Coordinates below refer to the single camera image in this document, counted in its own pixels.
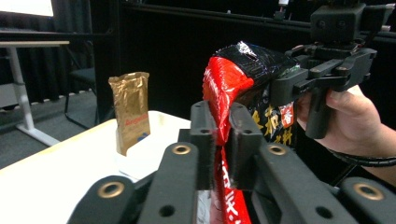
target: red packaging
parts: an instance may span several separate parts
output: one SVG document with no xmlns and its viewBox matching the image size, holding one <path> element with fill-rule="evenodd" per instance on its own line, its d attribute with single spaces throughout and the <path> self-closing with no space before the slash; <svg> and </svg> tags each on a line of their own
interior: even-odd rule
<svg viewBox="0 0 396 224">
<path fill-rule="evenodd" d="M 204 73 L 203 93 L 218 126 L 211 223 L 251 223 L 243 193 L 230 187 L 228 177 L 224 146 L 231 130 L 232 103 L 247 107 L 267 141 L 292 145 L 293 106 L 271 107 L 268 92 L 270 81 L 295 65 L 293 59 L 283 54 L 244 42 L 221 49 L 210 58 Z"/>
</svg>

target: gold packaging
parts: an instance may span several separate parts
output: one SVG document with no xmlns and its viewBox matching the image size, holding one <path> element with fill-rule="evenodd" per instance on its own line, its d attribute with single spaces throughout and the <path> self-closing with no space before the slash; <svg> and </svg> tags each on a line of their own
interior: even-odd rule
<svg viewBox="0 0 396 224">
<path fill-rule="evenodd" d="M 110 77 L 117 119 L 117 151 L 126 156 L 128 148 L 150 134 L 149 73 L 135 72 Z"/>
</svg>

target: black handle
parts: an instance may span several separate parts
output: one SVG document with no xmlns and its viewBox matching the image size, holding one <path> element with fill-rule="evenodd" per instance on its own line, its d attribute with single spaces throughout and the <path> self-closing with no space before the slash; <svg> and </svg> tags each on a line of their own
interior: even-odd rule
<svg viewBox="0 0 396 224">
<path fill-rule="evenodd" d="M 305 135 L 312 139 L 321 139 L 327 133 L 331 109 L 326 105 L 328 89 L 314 88 L 312 90 L 311 105 Z"/>
</svg>

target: finger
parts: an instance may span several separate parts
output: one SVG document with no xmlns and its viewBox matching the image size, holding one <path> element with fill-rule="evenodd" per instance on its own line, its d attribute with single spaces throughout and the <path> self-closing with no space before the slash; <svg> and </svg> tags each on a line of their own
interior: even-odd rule
<svg viewBox="0 0 396 224">
<path fill-rule="evenodd" d="M 308 121 L 309 105 L 311 104 L 310 92 L 306 93 L 297 101 L 297 122 L 305 130 Z"/>
<path fill-rule="evenodd" d="M 359 115 L 365 112 L 371 101 L 364 97 L 359 86 L 352 87 L 347 91 L 329 91 L 326 104 L 348 115 Z"/>
</svg>

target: table leg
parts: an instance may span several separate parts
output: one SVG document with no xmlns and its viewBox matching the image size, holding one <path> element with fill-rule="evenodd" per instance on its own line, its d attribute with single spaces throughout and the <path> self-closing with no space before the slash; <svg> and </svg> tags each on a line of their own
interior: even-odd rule
<svg viewBox="0 0 396 224">
<path fill-rule="evenodd" d="M 59 143 L 55 138 L 42 133 L 35 128 L 33 123 L 32 111 L 30 109 L 29 99 L 27 97 L 26 87 L 23 82 L 20 61 L 18 59 L 16 48 L 7 48 L 10 56 L 9 62 L 11 65 L 12 76 L 14 77 L 15 92 L 17 93 L 18 104 L 23 111 L 23 124 L 17 125 L 17 128 L 24 133 L 32 136 L 34 139 L 44 143 L 47 146 L 53 146 Z"/>
</svg>

